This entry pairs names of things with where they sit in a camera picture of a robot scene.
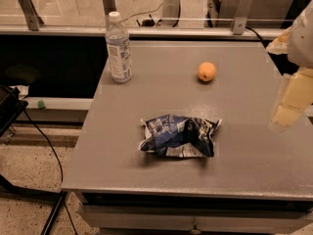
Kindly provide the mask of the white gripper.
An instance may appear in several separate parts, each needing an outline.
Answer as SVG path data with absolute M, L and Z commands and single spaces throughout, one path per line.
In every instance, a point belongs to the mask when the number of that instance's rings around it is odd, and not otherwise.
M 284 74 L 276 98 L 271 122 L 290 127 L 313 104 L 313 8 L 306 7 L 293 22 L 268 44 L 274 55 L 288 53 L 290 62 L 300 68 L 293 75 Z

